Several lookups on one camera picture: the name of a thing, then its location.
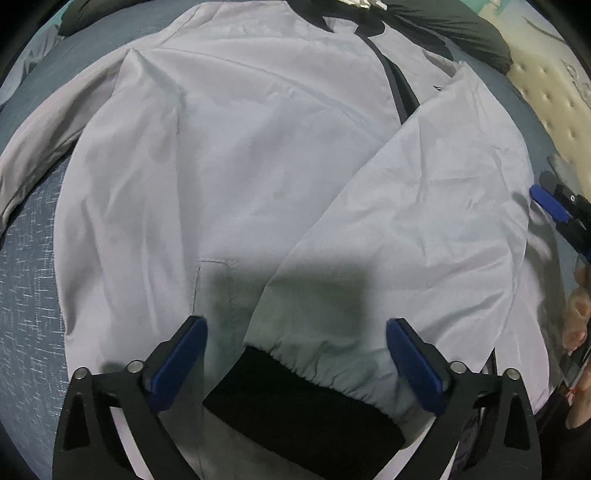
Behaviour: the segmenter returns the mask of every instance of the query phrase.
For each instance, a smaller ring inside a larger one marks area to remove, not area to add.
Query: human hand
[[[563,312],[562,344],[569,353],[580,347],[587,338],[587,323],[591,317],[589,267],[578,268],[574,277],[579,287],[571,293]],[[575,429],[591,419],[591,363],[585,368],[571,399],[566,426]]]
[[[570,294],[562,315],[564,320],[562,345],[569,353],[580,347],[587,338],[587,323],[591,317],[589,267],[578,268],[574,278],[579,288]]]

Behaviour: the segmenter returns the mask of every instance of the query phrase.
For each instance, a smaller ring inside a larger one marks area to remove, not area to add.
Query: blue textured fabric
[[[0,249],[0,421],[41,480],[51,478],[68,385],[53,270],[53,216],[65,172],[62,162],[21,204]]]
[[[201,0],[154,0],[65,38],[0,111],[0,151],[55,90],[126,43],[156,33]],[[40,480],[51,479],[67,389],[63,325],[53,268],[53,218],[67,163],[37,186],[0,244],[0,422]]]

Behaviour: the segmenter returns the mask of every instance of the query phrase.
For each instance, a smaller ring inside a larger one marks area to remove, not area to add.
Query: clamp
[[[423,409],[437,418],[397,480],[439,480],[474,408],[485,408],[479,436],[459,480],[539,480],[540,447],[521,376],[509,369],[475,374],[448,364],[404,319],[390,320],[388,349]],[[57,429],[54,480],[137,480],[111,416],[123,409],[139,452],[155,480],[199,480],[160,423],[207,341],[203,318],[189,317],[171,340],[145,361],[119,372],[77,369]]]
[[[556,231],[581,255],[587,265],[591,262],[591,203],[574,194],[556,176],[544,171],[540,184],[530,188],[530,196],[552,218]],[[560,371],[564,377],[561,391],[572,390],[591,359],[591,322],[587,324],[587,337],[571,355],[560,359]]]

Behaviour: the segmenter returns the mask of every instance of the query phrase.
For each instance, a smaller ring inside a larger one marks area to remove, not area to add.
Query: white cloth
[[[2,227],[79,137],[54,227],[70,373],[146,358],[203,314],[201,393],[246,342],[411,437],[414,397],[385,348],[388,318],[482,368],[524,257],[524,141],[468,65],[389,27],[370,40],[421,103],[402,127],[363,39],[281,1],[196,7],[23,123],[0,157]],[[219,422],[200,428],[183,452],[205,478],[279,478],[220,454],[244,439]]]

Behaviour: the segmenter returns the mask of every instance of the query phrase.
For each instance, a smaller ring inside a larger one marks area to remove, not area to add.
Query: gray fabric surface
[[[53,213],[66,163],[22,204],[0,249],[0,421],[41,480],[67,374],[53,270]]]
[[[0,150],[51,93],[104,54],[161,30],[198,0],[154,0],[119,11],[65,39],[31,72],[0,112]],[[456,60],[468,58],[459,51]],[[468,58],[507,108],[530,149],[537,174],[554,152],[550,137],[509,80]],[[66,163],[36,188],[0,248],[0,420],[41,480],[51,456],[67,387],[62,325],[53,276],[53,215]],[[572,256],[566,245],[561,255]]]
[[[123,8],[148,0],[74,0],[61,18],[60,35],[70,36]]]

